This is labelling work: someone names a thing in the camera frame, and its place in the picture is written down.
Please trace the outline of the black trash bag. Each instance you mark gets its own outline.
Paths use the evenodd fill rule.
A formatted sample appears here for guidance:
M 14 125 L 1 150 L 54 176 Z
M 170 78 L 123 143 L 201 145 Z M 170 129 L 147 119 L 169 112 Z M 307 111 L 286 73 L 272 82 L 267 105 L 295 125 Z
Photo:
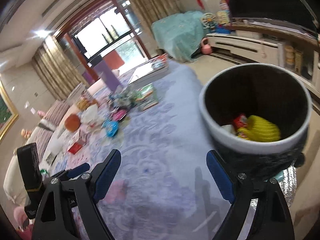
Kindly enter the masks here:
M 245 173 L 253 180 L 268 180 L 291 165 L 299 168 L 305 163 L 303 148 L 308 132 L 291 149 L 277 154 L 244 154 L 235 152 L 213 139 L 213 145 L 220 157 L 236 172 Z

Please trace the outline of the gold striped left curtain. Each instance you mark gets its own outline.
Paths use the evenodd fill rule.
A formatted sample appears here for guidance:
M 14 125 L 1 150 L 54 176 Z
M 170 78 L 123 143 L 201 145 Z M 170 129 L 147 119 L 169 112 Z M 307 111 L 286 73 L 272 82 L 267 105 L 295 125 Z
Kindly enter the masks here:
M 56 38 L 49 35 L 32 58 L 33 68 L 57 100 L 65 100 L 74 88 L 88 82 L 65 55 Z

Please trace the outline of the white round trash bin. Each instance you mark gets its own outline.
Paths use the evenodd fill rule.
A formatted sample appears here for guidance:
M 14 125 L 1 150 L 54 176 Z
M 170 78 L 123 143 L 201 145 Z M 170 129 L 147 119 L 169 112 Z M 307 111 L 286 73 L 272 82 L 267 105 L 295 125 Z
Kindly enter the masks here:
M 266 63 L 225 69 L 202 88 L 199 108 L 215 142 L 232 151 L 268 155 L 293 149 L 307 134 L 312 101 L 304 84 L 288 70 Z M 260 116 L 277 125 L 281 139 L 256 142 L 223 129 L 240 114 Z

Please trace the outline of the black television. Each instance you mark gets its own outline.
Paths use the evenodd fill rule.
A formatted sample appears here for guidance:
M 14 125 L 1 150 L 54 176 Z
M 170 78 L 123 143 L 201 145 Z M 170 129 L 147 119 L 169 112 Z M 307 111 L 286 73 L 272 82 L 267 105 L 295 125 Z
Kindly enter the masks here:
M 226 0 L 232 18 L 269 19 L 319 32 L 319 0 Z

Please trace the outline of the teal cloth covered furniture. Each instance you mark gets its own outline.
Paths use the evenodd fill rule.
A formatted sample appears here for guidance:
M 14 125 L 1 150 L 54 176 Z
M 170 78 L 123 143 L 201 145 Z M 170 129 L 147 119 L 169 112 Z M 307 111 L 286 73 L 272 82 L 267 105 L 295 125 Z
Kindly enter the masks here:
M 158 48 L 177 61 L 193 62 L 192 55 L 207 34 L 201 22 L 202 16 L 200 11 L 188 11 L 153 22 L 151 30 Z

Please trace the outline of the pink kettlebell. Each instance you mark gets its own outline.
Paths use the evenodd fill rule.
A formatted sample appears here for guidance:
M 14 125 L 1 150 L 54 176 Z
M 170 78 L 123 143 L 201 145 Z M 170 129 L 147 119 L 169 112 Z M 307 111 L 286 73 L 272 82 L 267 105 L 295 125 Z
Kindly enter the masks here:
M 203 55 L 209 55 L 213 52 L 211 45 L 209 44 L 208 38 L 203 38 L 201 40 L 201 53 Z

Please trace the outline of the white TV cabinet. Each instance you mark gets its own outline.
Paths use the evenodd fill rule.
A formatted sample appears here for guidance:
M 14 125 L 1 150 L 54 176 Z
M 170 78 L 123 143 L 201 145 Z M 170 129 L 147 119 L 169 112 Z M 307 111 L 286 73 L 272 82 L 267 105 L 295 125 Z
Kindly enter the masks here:
M 212 47 L 224 49 L 255 62 L 285 67 L 284 45 L 264 38 L 241 37 L 235 34 L 207 34 Z

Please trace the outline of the gold framed wall painting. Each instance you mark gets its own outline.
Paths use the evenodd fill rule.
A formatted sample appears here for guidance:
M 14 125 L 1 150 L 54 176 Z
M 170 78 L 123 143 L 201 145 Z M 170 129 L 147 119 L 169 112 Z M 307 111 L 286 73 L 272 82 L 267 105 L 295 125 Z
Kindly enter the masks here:
M 18 119 L 18 111 L 12 101 L 10 100 L 2 82 L 0 81 L 0 93 L 1 93 L 1 114 L 0 114 L 0 122 L 1 122 L 1 133 L 0 133 L 0 141 L 4 139 L 9 129 Z

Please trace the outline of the stack of colourful books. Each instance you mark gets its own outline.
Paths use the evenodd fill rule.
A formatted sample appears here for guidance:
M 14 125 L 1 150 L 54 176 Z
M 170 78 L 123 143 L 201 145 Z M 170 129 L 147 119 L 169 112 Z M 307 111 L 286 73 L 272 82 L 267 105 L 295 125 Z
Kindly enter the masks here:
M 145 83 L 148 85 L 159 79 L 161 75 L 165 74 L 168 70 L 168 55 L 162 54 L 137 67 L 129 79 L 128 85 L 136 87 L 140 85 L 144 86 Z

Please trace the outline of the crumpled white tissue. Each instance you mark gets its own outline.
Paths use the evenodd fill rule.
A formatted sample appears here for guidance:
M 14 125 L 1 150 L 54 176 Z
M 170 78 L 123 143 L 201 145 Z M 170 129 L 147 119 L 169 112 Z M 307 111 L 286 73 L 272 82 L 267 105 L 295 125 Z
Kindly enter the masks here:
M 81 124 L 88 130 L 100 127 L 104 119 L 98 113 L 97 104 L 89 106 L 81 115 Z

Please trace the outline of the pink plastic cup lid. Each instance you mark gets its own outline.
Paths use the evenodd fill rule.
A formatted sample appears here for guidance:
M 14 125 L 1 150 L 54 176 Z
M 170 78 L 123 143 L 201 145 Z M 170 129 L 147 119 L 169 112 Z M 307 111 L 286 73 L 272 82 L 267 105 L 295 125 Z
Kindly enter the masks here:
M 119 109 L 116 112 L 112 113 L 111 119 L 113 121 L 121 121 L 125 118 L 126 115 L 127 115 L 127 110 Z

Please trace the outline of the purple tumbler black lid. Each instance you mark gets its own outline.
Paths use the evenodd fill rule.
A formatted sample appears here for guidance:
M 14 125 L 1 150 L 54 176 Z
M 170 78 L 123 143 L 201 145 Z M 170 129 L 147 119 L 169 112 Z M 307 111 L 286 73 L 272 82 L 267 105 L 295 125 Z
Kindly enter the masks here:
M 91 64 L 91 68 L 112 92 L 115 92 L 118 88 L 123 88 L 121 82 L 100 55 L 91 59 L 89 63 Z

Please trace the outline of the floral blue pink tablecloth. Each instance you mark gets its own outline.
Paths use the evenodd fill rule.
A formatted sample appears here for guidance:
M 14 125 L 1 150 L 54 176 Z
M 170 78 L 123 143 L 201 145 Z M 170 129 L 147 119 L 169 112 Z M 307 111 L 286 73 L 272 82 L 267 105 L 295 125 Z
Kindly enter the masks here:
M 230 204 L 206 165 L 213 145 L 198 107 L 201 83 L 190 67 L 171 61 L 153 85 L 157 105 L 132 109 L 113 139 L 98 131 L 78 153 L 63 151 L 49 172 L 94 167 L 117 149 L 120 168 L 98 203 L 116 239 L 212 239 Z

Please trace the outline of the blue jelly cup wrapper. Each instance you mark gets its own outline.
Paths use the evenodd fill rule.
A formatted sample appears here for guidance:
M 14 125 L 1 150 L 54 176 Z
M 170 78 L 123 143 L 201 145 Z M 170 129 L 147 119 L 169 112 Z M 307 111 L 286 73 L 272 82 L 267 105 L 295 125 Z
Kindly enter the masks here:
M 113 121 L 113 120 L 106 120 L 106 121 L 103 122 L 102 128 L 105 129 L 106 136 L 108 138 L 112 138 L 118 132 L 119 123 L 117 121 Z

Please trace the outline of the clear popcorn jar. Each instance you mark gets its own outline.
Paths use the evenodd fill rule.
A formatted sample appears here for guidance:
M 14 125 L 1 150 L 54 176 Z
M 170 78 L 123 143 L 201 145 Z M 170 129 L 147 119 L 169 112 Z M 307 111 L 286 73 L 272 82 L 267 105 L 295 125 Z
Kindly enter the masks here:
M 83 83 L 78 84 L 70 95 L 71 101 L 80 111 L 88 109 L 89 106 L 98 105 L 99 102 L 88 92 Z

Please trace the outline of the red snack packet in bin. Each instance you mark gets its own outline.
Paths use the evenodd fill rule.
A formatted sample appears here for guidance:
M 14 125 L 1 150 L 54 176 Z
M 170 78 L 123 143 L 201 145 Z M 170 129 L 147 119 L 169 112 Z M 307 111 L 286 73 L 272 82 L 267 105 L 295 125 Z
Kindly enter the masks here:
M 247 131 L 247 118 L 244 114 L 240 114 L 235 118 L 232 124 L 238 137 L 247 138 L 245 135 L 245 132 Z

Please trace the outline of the pink striped cushion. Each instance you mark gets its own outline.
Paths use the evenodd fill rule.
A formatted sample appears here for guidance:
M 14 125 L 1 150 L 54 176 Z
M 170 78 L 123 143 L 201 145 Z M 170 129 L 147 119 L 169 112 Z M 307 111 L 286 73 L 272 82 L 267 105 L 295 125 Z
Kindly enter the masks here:
M 44 156 L 53 133 L 58 128 L 68 109 L 69 105 L 65 101 L 56 100 L 50 109 L 42 114 L 40 122 L 32 131 L 29 142 L 36 143 L 40 159 Z

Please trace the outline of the red white small carton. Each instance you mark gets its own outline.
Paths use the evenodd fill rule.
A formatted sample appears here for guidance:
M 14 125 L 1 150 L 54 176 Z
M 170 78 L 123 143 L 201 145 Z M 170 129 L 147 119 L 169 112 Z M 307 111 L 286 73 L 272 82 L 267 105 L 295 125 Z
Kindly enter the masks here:
M 71 141 L 67 147 L 67 152 L 70 154 L 76 154 L 86 145 L 85 141 Z

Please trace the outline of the green white milk carton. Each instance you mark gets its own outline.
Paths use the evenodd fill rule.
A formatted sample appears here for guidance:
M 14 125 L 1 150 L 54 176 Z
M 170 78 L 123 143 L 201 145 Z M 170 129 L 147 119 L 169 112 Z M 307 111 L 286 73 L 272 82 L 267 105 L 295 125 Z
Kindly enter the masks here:
M 156 89 L 152 83 L 137 90 L 136 104 L 143 112 L 159 103 Z

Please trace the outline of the toy ferris wheel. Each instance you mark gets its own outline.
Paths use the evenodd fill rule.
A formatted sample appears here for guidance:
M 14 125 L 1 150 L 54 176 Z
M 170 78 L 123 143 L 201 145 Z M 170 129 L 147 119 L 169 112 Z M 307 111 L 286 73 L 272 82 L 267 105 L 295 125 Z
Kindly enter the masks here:
M 217 16 L 210 12 L 205 13 L 201 17 L 201 22 L 205 29 L 209 29 L 210 31 L 214 30 L 218 24 Z

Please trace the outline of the yellow foam fruit net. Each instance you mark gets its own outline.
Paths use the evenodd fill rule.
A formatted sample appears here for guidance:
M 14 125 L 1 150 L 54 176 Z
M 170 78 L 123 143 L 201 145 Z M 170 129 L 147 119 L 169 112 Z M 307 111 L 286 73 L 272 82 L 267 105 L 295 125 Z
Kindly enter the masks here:
M 277 125 L 262 117 L 251 115 L 246 125 L 237 130 L 237 136 L 255 142 L 275 142 L 281 139 L 281 132 Z

